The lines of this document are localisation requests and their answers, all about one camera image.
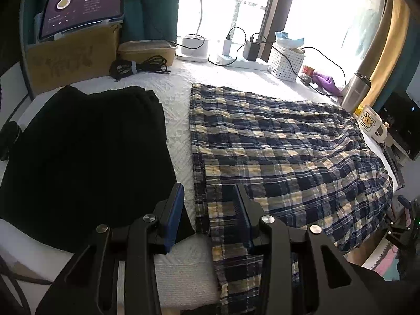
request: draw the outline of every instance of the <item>black towel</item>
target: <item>black towel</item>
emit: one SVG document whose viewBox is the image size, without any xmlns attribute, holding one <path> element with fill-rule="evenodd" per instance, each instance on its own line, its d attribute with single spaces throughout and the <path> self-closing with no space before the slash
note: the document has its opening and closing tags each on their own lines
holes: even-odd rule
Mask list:
<svg viewBox="0 0 420 315">
<path fill-rule="evenodd" d="M 75 252 L 98 224 L 151 213 L 176 182 L 165 117 L 138 86 L 84 94 L 59 90 L 14 144 L 0 187 L 0 218 Z M 185 208 L 177 241 L 194 230 Z"/>
</svg>

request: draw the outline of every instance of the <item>metal screw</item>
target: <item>metal screw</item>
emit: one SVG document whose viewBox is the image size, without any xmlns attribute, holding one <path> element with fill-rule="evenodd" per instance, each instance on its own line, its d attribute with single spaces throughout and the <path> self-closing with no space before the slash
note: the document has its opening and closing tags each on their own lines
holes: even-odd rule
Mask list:
<svg viewBox="0 0 420 315">
<path fill-rule="evenodd" d="M 322 228 L 318 225 L 312 225 L 309 229 L 314 234 L 320 234 L 322 232 Z"/>
<path fill-rule="evenodd" d="M 105 224 L 100 224 L 96 227 L 96 232 L 98 233 L 105 233 L 106 231 L 108 231 L 108 226 Z"/>
<path fill-rule="evenodd" d="M 154 214 L 146 214 L 145 216 L 143 216 L 143 221 L 147 222 L 147 223 L 151 223 L 152 221 L 155 221 L 156 217 Z"/>
<path fill-rule="evenodd" d="M 272 224 L 276 219 L 273 216 L 262 216 L 262 220 L 266 224 Z"/>
</svg>

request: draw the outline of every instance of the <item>white storage basket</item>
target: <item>white storage basket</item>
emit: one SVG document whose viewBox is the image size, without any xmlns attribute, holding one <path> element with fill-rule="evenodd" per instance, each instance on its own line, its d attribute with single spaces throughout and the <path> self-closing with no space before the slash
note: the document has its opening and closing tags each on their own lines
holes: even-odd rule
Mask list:
<svg viewBox="0 0 420 315">
<path fill-rule="evenodd" d="M 303 60 L 305 59 L 304 54 L 299 54 L 284 47 L 279 46 L 276 43 L 272 44 L 281 53 L 288 57 L 293 69 L 297 74 L 300 74 L 300 68 L 302 67 Z M 290 64 L 287 59 L 278 53 L 275 49 L 271 49 L 270 57 L 268 58 L 268 72 L 271 72 L 273 76 L 285 81 L 295 81 L 296 75 L 290 68 Z"/>
</svg>

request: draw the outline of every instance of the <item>white charger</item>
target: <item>white charger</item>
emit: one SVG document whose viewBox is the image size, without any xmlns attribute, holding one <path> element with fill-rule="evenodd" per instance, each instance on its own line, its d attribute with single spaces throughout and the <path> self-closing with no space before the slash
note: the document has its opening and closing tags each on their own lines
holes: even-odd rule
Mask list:
<svg viewBox="0 0 420 315">
<path fill-rule="evenodd" d="M 230 38 L 230 34 L 228 34 L 226 36 L 225 42 L 223 43 L 222 55 L 229 56 L 231 46 L 232 46 L 232 39 Z"/>
</svg>

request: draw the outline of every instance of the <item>power adapter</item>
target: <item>power adapter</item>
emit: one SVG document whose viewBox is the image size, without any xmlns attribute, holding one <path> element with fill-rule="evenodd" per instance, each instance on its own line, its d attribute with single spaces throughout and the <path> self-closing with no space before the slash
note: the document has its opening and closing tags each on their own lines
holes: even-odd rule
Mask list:
<svg viewBox="0 0 420 315">
<path fill-rule="evenodd" d="M 254 62 L 257 60 L 258 52 L 260 52 L 261 44 L 259 42 L 253 42 L 254 38 L 251 37 L 250 41 L 246 41 L 244 47 L 244 53 L 242 56 L 249 60 L 250 62 Z"/>
<path fill-rule="evenodd" d="M 232 39 L 230 38 L 230 34 L 228 34 L 226 36 L 226 39 L 223 43 L 223 50 L 222 50 L 222 54 L 224 56 L 229 56 L 230 55 L 230 47 L 232 46 Z"/>
</svg>

